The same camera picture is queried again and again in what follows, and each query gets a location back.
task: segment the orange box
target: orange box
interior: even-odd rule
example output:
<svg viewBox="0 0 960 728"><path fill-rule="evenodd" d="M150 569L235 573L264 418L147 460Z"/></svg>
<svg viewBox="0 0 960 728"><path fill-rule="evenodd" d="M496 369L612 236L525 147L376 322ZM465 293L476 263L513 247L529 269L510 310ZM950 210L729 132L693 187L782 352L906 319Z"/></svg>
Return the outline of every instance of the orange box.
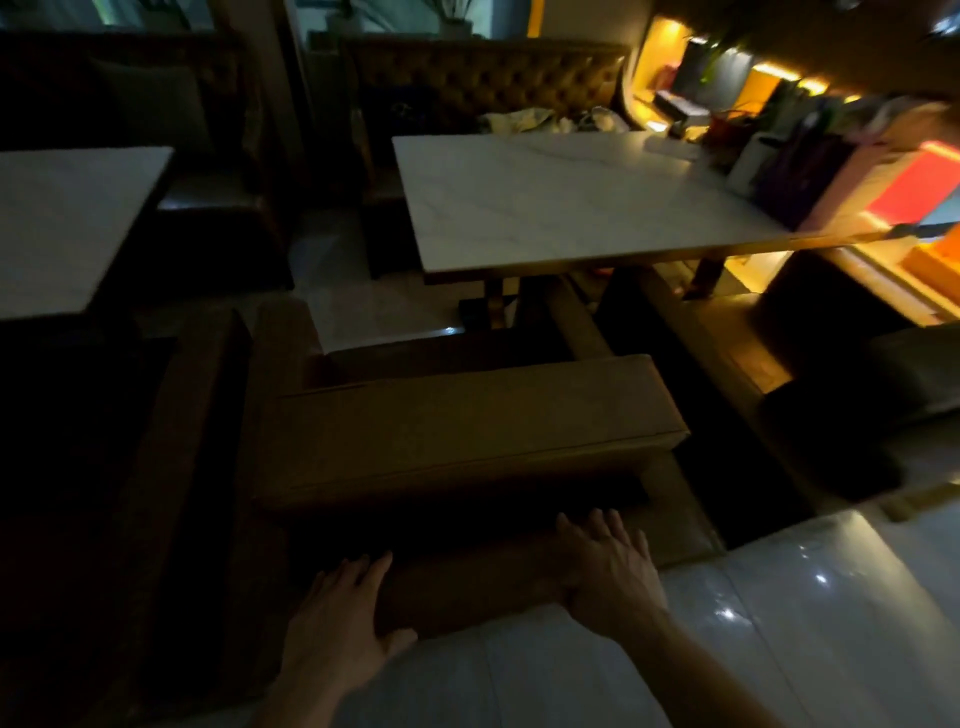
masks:
<svg viewBox="0 0 960 728"><path fill-rule="evenodd" d="M915 245L900 266L937 293L960 305L960 260L942 255L938 250L939 245Z"/></svg>

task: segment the pillow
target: pillow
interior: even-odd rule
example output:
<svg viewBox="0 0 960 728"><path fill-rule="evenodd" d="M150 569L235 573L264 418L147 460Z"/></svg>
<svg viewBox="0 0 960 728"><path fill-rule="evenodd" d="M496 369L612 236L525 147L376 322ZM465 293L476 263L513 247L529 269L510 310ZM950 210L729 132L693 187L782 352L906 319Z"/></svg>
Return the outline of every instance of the pillow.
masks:
<svg viewBox="0 0 960 728"><path fill-rule="evenodd" d="M138 146L173 147L191 155L215 151L197 79L186 66L140 67L94 61Z"/></svg>
<svg viewBox="0 0 960 728"><path fill-rule="evenodd" d="M378 165L392 164L395 136L436 133L437 90L431 86L404 85L361 89L371 153Z"/></svg>

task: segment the bench cushion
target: bench cushion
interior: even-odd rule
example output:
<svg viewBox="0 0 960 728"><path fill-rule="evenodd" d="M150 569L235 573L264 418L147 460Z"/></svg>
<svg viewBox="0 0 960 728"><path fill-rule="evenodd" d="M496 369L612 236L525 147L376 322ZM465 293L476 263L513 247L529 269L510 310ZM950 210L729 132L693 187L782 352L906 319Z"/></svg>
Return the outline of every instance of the bench cushion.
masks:
<svg viewBox="0 0 960 728"><path fill-rule="evenodd" d="M645 354L291 394L261 432L257 500L288 513L611 473L686 436Z"/></svg>

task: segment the tufted leather backrest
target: tufted leather backrest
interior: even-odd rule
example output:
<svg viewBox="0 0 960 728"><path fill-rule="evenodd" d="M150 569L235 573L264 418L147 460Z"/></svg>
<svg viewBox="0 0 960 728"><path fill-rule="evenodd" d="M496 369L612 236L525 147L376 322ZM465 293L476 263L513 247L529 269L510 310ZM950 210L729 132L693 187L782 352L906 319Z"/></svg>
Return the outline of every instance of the tufted leather backrest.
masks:
<svg viewBox="0 0 960 728"><path fill-rule="evenodd" d="M445 131L491 111L541 107L570 116L609 107L630 47L578 41L443 41L366 35L344 43L354 91L429 86Z"/></svg>

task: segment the hand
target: hand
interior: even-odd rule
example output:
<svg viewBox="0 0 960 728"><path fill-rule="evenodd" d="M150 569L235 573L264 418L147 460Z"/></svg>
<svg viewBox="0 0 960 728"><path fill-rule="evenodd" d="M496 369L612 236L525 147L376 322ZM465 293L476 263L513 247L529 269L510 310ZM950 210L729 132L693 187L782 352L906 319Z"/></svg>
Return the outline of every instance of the hand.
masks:
<svg viewBox="0 0 960 728"><path fill-rule="evenodd" d="M412 629L378 639L373 610L393 556L364 556L317 574L290 620L280 674L268 702L282 706L275 724L324 725L348 692L368 683L388 660L417 641Z"/></svg>
<svg viewBox="0 0 960 728"><path fill-rule="evenodd" d="M643 531L627 534L620 514L593 509L586 530L561 513L557 531L576 560L565 607L591 632L620 643L667 617L666 594Z"/></svg>

